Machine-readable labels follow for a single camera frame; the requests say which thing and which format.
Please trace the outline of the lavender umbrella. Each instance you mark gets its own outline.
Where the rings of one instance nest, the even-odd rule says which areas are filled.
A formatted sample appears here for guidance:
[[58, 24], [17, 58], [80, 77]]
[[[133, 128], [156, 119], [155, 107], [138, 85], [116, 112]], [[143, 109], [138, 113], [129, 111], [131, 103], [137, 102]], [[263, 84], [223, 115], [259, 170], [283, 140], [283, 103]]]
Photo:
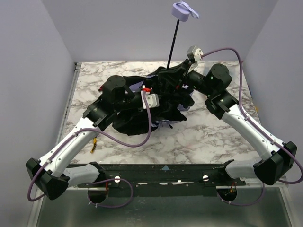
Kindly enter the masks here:
[[183, 85], [179, 90], [162, 89], [158, 84], [157, 70], [144, 77], [131, 76], [127, 77], [131, 89], [138, 89], [140, 85], [152, 88], [158, 94], [160, 106], [151, 108], [151, 123], [144, 116], [145, 111], [127, 109], [121, 111], [112, 126], [119, 133], [127, 135], [140, 135], [148, 132], [149, 125], [154, 131], [163, 124], [171, 126], [173, 123], [186, 121], [187, 118], [181, 113], [187, 111], [193, 104], [193, 89]]

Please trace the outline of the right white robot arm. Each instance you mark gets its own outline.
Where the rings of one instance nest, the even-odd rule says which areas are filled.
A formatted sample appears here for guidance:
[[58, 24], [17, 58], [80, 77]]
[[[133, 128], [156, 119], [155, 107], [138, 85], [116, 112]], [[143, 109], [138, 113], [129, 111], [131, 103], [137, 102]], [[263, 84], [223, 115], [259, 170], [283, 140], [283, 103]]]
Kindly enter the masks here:
[[297, 146], [272, 135], [227, 91], [232, 77], [226, 66], [217, 63], [204, 76], [185, 60], [170, 69], [161, 69], [157, 75], [165, 91], [176, 93], [188, 86], [206, 95], [208, 111], [233, 127], [256, 150], [259, 155], [256, 160], [232, 161], [226, 166], [230, 178], [257, 178], [264, 184], [274, 185], [293, 166]]

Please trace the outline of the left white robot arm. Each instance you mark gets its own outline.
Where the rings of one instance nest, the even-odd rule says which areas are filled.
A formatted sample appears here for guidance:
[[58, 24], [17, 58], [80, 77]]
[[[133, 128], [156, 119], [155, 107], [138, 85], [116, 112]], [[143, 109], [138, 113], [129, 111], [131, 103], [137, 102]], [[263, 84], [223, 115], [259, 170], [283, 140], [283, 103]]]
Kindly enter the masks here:
[[[144, 145], [150, 138], [152, 118], [146, 96], [145, 77], [110, 76], [102, 85], [101, 95], [90, 104], [69, 134], [39, 159], [31, 158], [26, 169], [31, 178], [27, 192], [29, 201], [46, 196], [50, 200], [60, 197], [66, 189], [82, 183], [95, 183], [101, 175], [100, 166], [86, 164], [68, 168], [74, 157], [95, 137], [103, 136], [129, 148]], [[147, 136], [137, 144], [123, 142], [105, 132], [118, 114], [124, 110], [147, 110]]]

